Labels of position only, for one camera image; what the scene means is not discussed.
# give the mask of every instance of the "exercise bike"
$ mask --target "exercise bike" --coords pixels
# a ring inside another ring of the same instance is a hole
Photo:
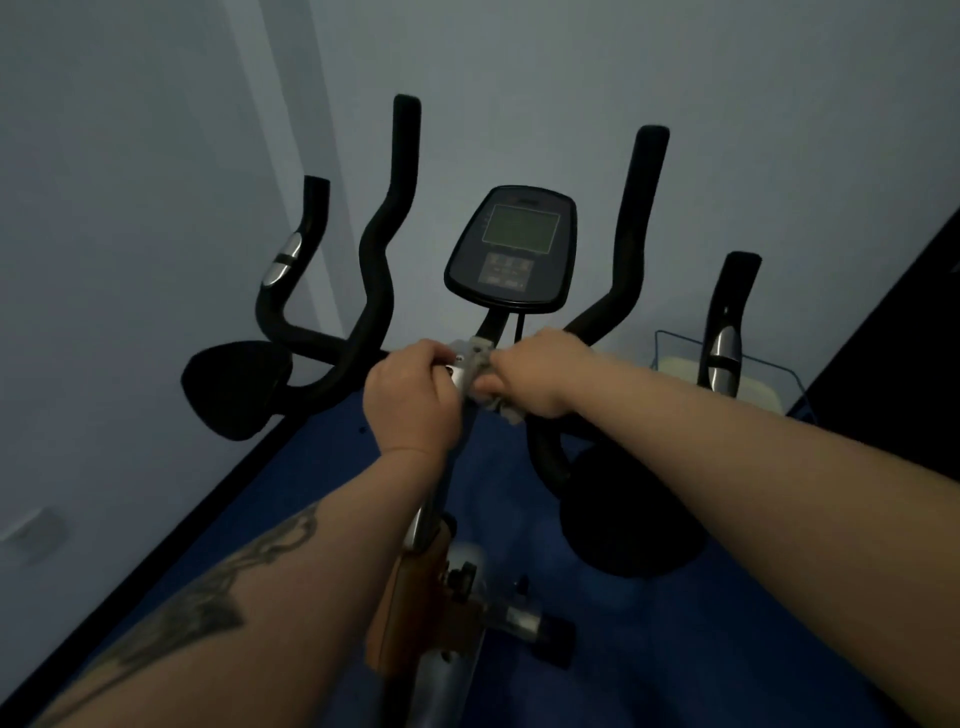
[[[611,289],[565,327],[588,345],[620,324],[640,295],[647,222],[668,139],[669,131],[660,126],[644,126],[636,134],[616,223]],[[413,203],[419,153],[420,101],[398,95],[390,186],[359,245],[367,302],[346,340],[295,326],[283,315],[327,221],[329,182],[304,179],[300,225],[270,264],[256,298],[256,321],[269,341],[205,350],[183,372],[181,384],[190,404],[213,431],[246,440],[274,414],[302,416],[333,407],[361,388],[370,368],[387,355],[381,345],[393,314],[394,289],[386,248]],[[549,663],[570,664],[574,625],[533,608],[525,578],[510,595],[490,594],[482,550],[453,541],[456,521],[444,512],[444,503],[456,458],[484,404],[470,398],[473,378],[512,313],[518,316],[518,339],[526,314],[563,307],[576,244],[573,200],[538,187],[499,186],[474,212],[446,265],[446,287],[486,308],[487,314],[472,336],[452,345],[457,360],[448,371],[464,403],[464,434],[440,483],[410,524],[368,632],[366,662],[384,678],[384,724],[455,724],[489,628],[526,641]],[[708,322],[708,332],[711,326],[717,336],[729,328]],[[724,336],[724,349],[716,355],[732,356],[726,345],[730,335]],[[332,368],[312,384],[291,386],[293,353]],[[716,355],[711,372],[725,366]],[[728,377],[713,378],[729,384]],[[509,407],[501,410],[507,415]],[[702,526],[642,464],[591,425],[575,416],[558,421],[527,416],[525,428],[535,470],[560,499],[564,535],[585,562],[611,574],[650,577],[682,566],[702,550]],[[571,462],[561,445],[562,433],[592,447]],[[625,482],[630,487],[623,487]]]

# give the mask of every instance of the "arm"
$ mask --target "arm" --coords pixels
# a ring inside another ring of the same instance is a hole
[[[777,599],[915,717],[960,720],[960,487],[545,331],[476,387],[568,411],[657,474]]]
[[[37,726],[300,726],[370,624],[407,526],[460,434],[456,388],[420,342],[371,370],[380,457],[173,596]]]

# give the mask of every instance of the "blue mat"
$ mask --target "blue mat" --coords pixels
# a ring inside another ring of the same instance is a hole
[[[377,454],[360,396],[312,418],[156,584],[109,643],[260,532],[360,473]],[[449,510],[458,538],[480,544],[491,572],[526,573],[546,611],[572,619],[569,671],[488,635],[462,725],[884,726],[865,681],[820,643],[716,543],[649,582],[582,564],[558,503],[533,471],[522,426],[481,413],[457,463]],[[368,676],[353,665],[331,721],[347,717]]]

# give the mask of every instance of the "display screen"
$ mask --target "display screen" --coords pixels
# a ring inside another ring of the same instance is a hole
[[[545,255],[553,245],[560,215],[525,207],[494,205],[483,241]]]
[[[502,253],[487,253],[479,280],[487,285],[498,285],[522,293],[527,290],[527,282],[533,269],[533,260]]]

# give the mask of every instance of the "handlebar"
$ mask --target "handlebar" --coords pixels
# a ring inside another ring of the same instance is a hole
[[[284,252],[276,257],[277,264],[290,268],[276,282],[264,280],[256,300],[256,320],[267,338],[293,353],[333,364],[333,368],[312,384],[286,386],[278,392],[276,407],[280,414],[309,414],[334,406],[359,387],[370,367],[386,356],[380,345],[394,313],[387,245],[413,204],[419,160],[420,100],[398,94],[394,99],[390,187],[360,237],[360,273],[367,302],[347,341],[294,326],[283,317],[283,306],[320,246],[326,228],[329,182],[315,177],[304,179],[303,218],[297,228],[302,238],[300,251],[296,256]]]
[[[643,288],[643,250],[670,130],[644,126],[636,133],[613,241],[610,291],[571,321],[565,330],[592,346],[633,310]],[[570,480],[570,461],[561,447],[556,421],[527,417],[527,448],[537,475],[555,496]]]

